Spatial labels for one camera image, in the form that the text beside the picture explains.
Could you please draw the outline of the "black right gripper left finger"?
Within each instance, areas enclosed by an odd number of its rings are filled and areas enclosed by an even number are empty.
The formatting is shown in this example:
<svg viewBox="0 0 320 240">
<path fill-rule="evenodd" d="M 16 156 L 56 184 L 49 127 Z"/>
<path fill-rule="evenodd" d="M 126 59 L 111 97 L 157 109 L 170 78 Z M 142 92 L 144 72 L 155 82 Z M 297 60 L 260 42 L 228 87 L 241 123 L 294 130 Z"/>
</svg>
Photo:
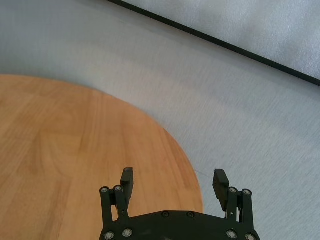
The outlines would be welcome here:
<svg viewBox="0 0 320 240">
<path fill-rule="evenodd" d="M 102 225 L 107 227 L 113 222 L 112 206 L 116 207 L 118 220 L 124 220 L 129 217 L 128 207 L 133 192 L 134 172 L 132 167 L 123 169 L 120 184 L 109 188 L 103 186 L 100 188 Z"/>
</svg>

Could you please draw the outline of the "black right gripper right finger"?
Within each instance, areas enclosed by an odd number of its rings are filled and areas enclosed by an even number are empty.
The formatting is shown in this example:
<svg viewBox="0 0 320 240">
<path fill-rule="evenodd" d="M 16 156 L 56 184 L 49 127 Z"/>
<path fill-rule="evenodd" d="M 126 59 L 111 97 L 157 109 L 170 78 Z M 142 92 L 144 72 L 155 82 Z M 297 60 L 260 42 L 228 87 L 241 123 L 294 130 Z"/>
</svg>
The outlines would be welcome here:
<svg viewBox="0 0 320 240">
<path fill-rule="evenodd" d="M 249 189 L 237 190 L 230 186 L 228 177 L 223 169 L 215 169 L 212 186 L 225 213 L 225 219 L 230 223 L 238 220 L 248 229 L 254 229 L 252 192 Z"/>
</svg>

